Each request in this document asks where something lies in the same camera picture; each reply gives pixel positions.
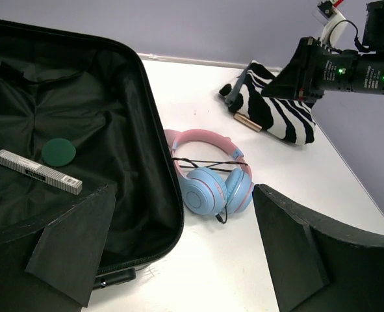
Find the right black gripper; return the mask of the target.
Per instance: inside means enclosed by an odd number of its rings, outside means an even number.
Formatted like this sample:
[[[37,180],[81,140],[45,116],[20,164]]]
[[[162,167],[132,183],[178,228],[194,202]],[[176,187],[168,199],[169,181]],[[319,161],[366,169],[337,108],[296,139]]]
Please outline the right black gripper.
[[[325,91],[351,92],[359,57],[356,50],[337,50],[311,36],[303,37],[290,62],[261,95],[315,104]]]

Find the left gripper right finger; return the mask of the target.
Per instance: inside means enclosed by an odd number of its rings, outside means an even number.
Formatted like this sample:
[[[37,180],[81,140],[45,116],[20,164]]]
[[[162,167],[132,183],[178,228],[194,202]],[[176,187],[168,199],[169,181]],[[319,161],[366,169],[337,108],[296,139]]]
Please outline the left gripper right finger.
[[[253,202],[280,311],[384,311],[384,235],[268,185],[255,186]]]

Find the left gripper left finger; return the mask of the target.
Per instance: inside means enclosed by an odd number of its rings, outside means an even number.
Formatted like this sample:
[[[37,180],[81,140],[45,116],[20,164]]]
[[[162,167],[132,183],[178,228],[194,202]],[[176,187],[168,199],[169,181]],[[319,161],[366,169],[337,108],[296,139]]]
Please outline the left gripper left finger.
[[[104,185],[0,229],[0,311],[81,311],[89,303],[116,202]]]

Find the zebra print pouch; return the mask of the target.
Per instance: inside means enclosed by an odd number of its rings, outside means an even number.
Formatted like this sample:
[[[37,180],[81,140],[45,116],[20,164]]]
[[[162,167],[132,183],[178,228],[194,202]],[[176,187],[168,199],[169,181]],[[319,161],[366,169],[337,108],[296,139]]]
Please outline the zebra print pouch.
[[[231,114],[239,113],[276,138],[298,146],[315,140],[312,103],[262,96],[276,74],[256,60],[219,90]]]

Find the gold lipstick tube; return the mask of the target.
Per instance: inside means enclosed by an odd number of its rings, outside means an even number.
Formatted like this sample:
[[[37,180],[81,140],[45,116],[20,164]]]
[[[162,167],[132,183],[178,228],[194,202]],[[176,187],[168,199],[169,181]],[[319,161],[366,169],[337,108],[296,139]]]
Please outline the gold lipstick tube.
[[[253,122],[252,120],[250,120],[247,116],[245,116],[243,114],[240,114],[237,112],[233,115],[233,118],[236,121],[240,122],[241,124],[245,125],[246,127],[249,127],[250,129],[252,129],[255,132],[259,133],[262,130],[262,127],[260,125]]]

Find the grey checkered long box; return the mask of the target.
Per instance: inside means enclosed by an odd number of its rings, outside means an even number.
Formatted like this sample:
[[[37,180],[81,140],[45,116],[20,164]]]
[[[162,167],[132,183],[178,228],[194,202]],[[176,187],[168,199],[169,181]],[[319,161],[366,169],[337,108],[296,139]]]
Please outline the grey checkered long box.
[[[81,180],[5,149],[0,150],[0,165],[70,194],[79,195],[83,189]]]

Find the green round disc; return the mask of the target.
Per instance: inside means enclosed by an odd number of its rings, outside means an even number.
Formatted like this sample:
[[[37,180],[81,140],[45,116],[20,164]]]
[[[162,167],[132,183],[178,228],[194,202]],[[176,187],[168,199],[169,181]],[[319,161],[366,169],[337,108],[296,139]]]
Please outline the green round disc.
[[[75,146],[65,138],[53,138],[42,147],[42,160],[48,166],[66,166],[72,162],[75,156]]]

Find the pink and blue cat-ear headphones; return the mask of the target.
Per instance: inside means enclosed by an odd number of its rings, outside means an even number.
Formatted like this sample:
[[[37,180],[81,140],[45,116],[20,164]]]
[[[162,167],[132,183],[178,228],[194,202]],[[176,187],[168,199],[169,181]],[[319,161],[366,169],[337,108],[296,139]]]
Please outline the pink and blue cat-ear headphones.
[[[221,213],[230,215],[241,213],[252,200],[254,183],[250,166],[244,159],[242,151],[232,143],[229,137],[204,129],[164,131],[173,164],[179,180],[181,195],[185,206],[197,215],[215,216],[222,224],[227,222]],[[184,174],[179,165],[185,159],[175,156],[176,150],[189,142],[204,142],[224,151],[232,158],[234,168],[227,179],[206,166],[196,166]]]

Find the black hard-shell suitcase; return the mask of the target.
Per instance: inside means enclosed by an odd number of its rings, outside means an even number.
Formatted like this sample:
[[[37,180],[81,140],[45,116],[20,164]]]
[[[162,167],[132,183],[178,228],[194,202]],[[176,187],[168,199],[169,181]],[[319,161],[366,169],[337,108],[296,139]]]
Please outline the black hard-shell suitcase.
[[[115,40],[0,19],[0,236],[110,190],[97,281],[171,252],[185,217],[143,62]]]

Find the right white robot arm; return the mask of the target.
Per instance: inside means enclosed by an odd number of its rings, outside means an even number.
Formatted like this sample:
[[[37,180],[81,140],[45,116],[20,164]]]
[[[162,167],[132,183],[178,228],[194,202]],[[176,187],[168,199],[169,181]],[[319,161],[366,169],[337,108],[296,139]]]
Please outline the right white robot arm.
[[[300,39],[296,51],[261,94],[267,98],[315,103],[326,91],[384,96],[384,1],[366,6],[362,38],[340,50],[330,40]]]

